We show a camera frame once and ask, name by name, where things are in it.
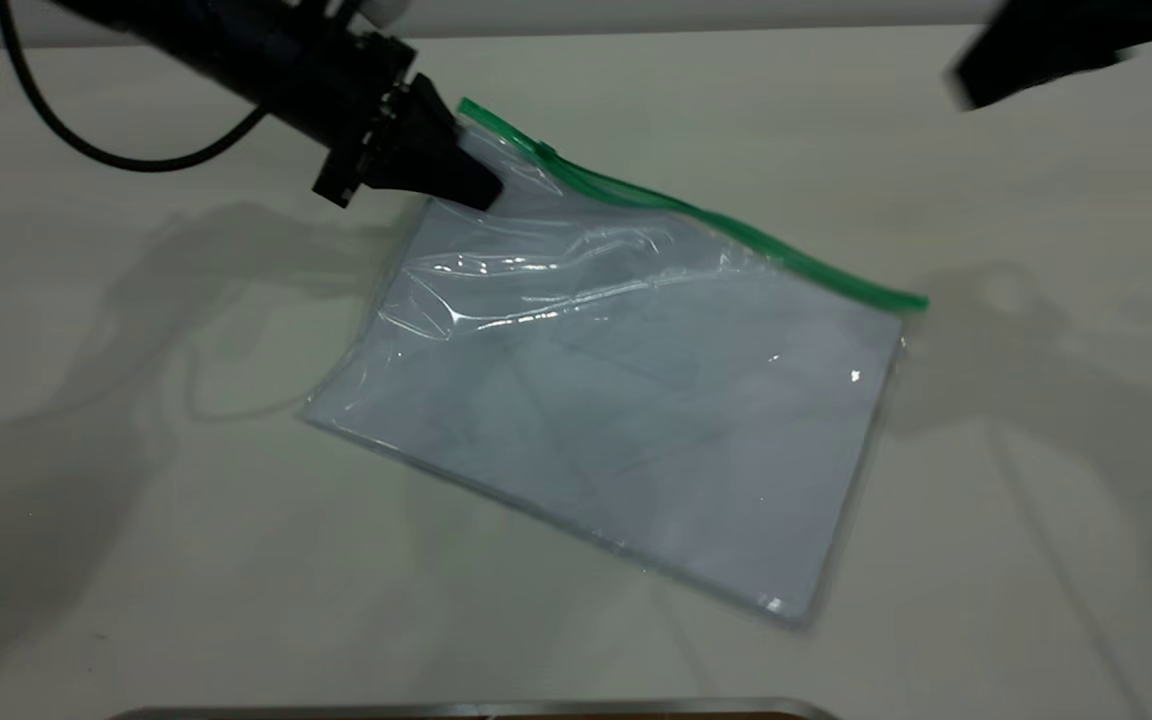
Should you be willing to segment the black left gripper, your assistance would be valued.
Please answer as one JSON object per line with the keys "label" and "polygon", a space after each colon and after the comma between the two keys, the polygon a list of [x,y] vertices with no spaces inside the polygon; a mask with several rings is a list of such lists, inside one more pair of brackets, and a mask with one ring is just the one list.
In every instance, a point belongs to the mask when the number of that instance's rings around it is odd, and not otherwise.
{"label": "black left gripper", "polygon": [[[415,50],[399,40],[357,40],[353,58],[329,68],[334,126],[314,194],[346,209],[364,183],[376,190],[424,194],[479,211],[503,192],[503,182],[460,147],[460,123],[433,82],[417,73],[407,83]],[[397,141],[380,154],[397,122]]]}

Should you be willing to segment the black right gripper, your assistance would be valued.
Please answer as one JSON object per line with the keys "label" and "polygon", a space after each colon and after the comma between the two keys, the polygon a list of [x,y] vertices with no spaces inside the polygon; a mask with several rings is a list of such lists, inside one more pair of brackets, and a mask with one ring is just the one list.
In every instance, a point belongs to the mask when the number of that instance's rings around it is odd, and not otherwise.
{"label": "black right gripper", "polygon": [[1152,1],[1010,1],[996,37],[975,41],[952,67],[964,109],[1116,65],[1126,50],[1151,44]]}

